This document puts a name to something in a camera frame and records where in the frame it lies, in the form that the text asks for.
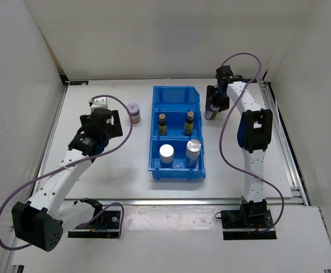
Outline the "silver-top white canister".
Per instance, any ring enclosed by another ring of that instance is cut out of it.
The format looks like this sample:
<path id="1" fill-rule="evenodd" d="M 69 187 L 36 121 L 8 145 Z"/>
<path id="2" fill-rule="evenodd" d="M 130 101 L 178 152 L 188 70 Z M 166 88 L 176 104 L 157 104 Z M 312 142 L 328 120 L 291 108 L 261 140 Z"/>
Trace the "silver-top white canister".
<path id="1" fill-rule="evenodd" d="M 159 148 L 160 165 L 162 168 L 172 168 L 174 148 L 170 144 L 164 144 Z"/>
<path id="2" fill-rule="evenodd" d="M 185 165 L 187 167 L 193 168 L 198 162 L 198 157 L 200 156 L 202 149 L 202 144 L 197 139 L 191 139 L 188 141 L 185 151 Z"/>

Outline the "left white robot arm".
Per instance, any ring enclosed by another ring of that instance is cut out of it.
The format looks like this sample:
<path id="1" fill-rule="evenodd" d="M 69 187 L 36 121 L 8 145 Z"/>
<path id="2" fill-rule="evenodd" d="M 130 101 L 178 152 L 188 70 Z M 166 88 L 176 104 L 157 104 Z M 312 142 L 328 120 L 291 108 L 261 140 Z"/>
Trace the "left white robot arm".
<path id="1" fill-rule="evenodd" d="M 94 109 L 80 116 L 81 127 L 68 146 L 60 163 L 60 172 L 49 175 L 26 203 L 12 208 L 17 238 L 44 251 L 53 250 L 63 233 L 74 229 L 97 228 L 102 225 L 102 205 L 83 198 L 71 207 L 61 205 L 80 176 L 92 165 L 94 156 L 103 153 L 109 140 L 123 135 L 117 110 Z"/>

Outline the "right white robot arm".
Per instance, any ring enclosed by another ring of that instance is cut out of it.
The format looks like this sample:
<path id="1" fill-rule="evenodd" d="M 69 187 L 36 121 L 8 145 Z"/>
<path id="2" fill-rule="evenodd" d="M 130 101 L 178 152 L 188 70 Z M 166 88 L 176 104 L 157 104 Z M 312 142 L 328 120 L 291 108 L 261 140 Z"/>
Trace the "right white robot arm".
<path id="1" fill-rule="evenodd" d="M 243 92 L 247 81 L 235 75 L 231 67 L 223 65 L 216 70 L 217 85 L 206 88 L 205 118 L 215 119 L 216 115 L 236 103 L 241 114 L 237 142 L 242 149 L 245 171 L 245 186 L 239 211 L 228 211 L 225 220 L 231 225 L 264 229 L 271 226 L 267 202 L 263 189 L 263 162 L 266 149 L 271 142 L 272 111 L 258 105 L 248 91 Z"/>

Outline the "small yellow-label bottle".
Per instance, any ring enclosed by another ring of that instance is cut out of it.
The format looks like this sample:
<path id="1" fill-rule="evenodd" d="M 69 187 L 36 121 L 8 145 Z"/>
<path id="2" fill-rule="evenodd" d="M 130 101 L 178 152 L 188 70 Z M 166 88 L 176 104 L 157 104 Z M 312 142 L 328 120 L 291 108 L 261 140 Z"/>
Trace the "small yellow-label bottle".
<path id="1" fill-rule="evenodd" d="M 187 112 L 187 116 L 184 124 L 184 130 L 183 130 L 183 134 L 186 136 L 192 135 L 194 117 L 195 117 L 194 112 L 192 111 Z"/>
<path id="2" fill-rule="evenodd" d="M 163 113 L 159 114 L 158 135 L 160 136 L 167 135 L 167 120 L 166 120 L 166 115 Z"/>

